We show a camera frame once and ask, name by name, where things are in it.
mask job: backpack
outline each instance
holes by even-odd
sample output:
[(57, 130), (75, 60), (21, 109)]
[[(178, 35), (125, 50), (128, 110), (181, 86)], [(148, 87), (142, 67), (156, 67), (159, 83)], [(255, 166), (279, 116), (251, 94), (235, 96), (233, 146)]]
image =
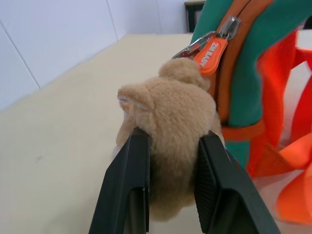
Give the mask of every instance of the backpack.
[[(207, 0), (191, 41), (201, 49), (192, 58), (211, 81), (227, 150), (251, 177), (303, 170), (280, 193), (276, 218), (305, 224), (312, 224), (312, 77), (291, 144), (279, 150), (278, 143), (290, 71), (303, 61), (312, 69), (312, 53), (296, 48), (298, 26), (311, 12), (310, 0)], [(224, 34), (231, 27), (234, 37)]]

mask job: teal fabric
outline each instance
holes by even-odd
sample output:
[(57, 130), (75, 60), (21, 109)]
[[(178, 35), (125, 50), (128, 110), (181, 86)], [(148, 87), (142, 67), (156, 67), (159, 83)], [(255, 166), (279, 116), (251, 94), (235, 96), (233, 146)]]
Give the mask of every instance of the teal fabric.
[[(192, 42), (216, 30), (232, 0), (207, 0)], [(229, 125), (249, 126), (262, 117), (262, 85), (256, 72), (257, 58), (294, 30), (312, 13), (312, 0), (275, 0), (252, 25), (238, 56), (231, 84)], [(226, 142), (227, 149), (242, 164), (249, 161), (249, 142)]]
[(191, 43), (206, 33), (215, 31), (231, 4), (232, 0), (206, 0), (196, 24)]
[(226, 148), (231, 155), (242, 165), (247, 167), (249, 163), (250, 145), (249, 141), (227, 141)]

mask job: metal clasp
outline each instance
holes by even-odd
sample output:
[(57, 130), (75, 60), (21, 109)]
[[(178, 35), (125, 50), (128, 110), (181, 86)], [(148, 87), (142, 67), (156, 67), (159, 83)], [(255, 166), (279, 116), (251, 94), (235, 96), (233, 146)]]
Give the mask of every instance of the metal clasp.
[(194, 41), (188, 47), (185, 47), (183, 50), (181, 50), (172, 58), (176, 59), (176, 58), (187, 57), (187, 58), (193, 59), (193, 57), (197, 55), (205, 47), (209, 39), (213, 36), (224, 38), (226, 40), (232, 40), (237, 34), (237, 30), (238, 30), (240, 23), (241, 23), (240, 19), (236, 17), (229, 17), (229, 19), (222, 25), (219, 32), (211, 31), (205, 34), (204, 36)]
[(198, 54), (199, 51), (201, 51), (205, 47), (205, 45), (207, 44), (209, 39), (212, 36), (217, 35), (217, 34), (218, 34), (218, 32), (216, 32), (216, 31), (211, 31), (211, 32), (205, 34), (204, 36), (198, 38), (196, 41), (194, 41), (192, 44), (190, 44), (188, 47), (185, 47), (183, 50), (181, 50), (179, 53), (177, 53), (172, 58), (176, 59), (176, 58), (187, 57), (187, 58), (192, 59), (196, 54)]

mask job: plush toy head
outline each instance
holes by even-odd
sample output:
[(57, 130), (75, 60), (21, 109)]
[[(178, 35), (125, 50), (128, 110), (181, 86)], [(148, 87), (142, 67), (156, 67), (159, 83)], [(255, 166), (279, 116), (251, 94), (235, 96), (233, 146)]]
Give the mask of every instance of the plush toy head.
[(194, 203), (199, 139), (212, 130), (224, 142), (214, 99), (206, 92), (208, 87), (195, 62), (177, 58), (163, 65), (159, 77), (118, 91), (125, 115), (117, 147), (124, 145), (135, 127), (151, 137), (153, 220), (169, 220)]

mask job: stuffed animal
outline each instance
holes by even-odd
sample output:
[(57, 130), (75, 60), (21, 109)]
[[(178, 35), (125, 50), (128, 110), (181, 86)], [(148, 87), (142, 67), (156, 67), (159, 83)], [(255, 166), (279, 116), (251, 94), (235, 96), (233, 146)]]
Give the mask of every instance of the stuffed animal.
[(172, 59), (158, 77), (118, 90), (124, 121), (117, 151), (135, 127), (151, 137), (150, 217), (167, 221), (194, 204), (194, 168), (199, 139), (209, 130), (222, 142), (214, 99), (196, 62)]

